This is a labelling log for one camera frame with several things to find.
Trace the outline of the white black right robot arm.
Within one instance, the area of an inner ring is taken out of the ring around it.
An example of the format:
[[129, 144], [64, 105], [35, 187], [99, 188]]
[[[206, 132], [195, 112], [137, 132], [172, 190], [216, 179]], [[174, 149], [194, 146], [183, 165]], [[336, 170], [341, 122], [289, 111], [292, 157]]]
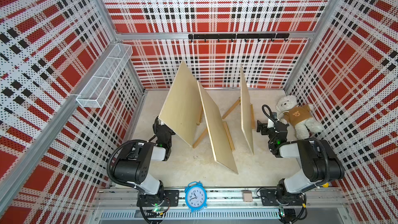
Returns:
[[262, 105], [268, 123], [257, 121], [257, 132], [268, 136], [268, 149], [277, 158], [296, 158], [301, 169], [278, 182], [275, 199], [280, 205], [291, 205], [304, 199], [305, 192], [322, 187], [345, 176], [345, 169], [325, 140], [308, 138], [287, 141], [287, 124], [277, 119], [268, 105]]

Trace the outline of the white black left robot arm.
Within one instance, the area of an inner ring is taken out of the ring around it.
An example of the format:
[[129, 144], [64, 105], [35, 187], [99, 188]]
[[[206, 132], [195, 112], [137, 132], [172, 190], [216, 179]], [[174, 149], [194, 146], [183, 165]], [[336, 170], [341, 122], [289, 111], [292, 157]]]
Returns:
[[113, 183], [138, 191], [138, 207], [177, 206], [179, 191], [166, 190], [163, 183], [149, 173], [151, 162], [169, 159], [175, 133], [161, 125], [158, 118], [153, 132], [149, 141], [130, 140], [119, 146], [107, 163], [107, 174]]

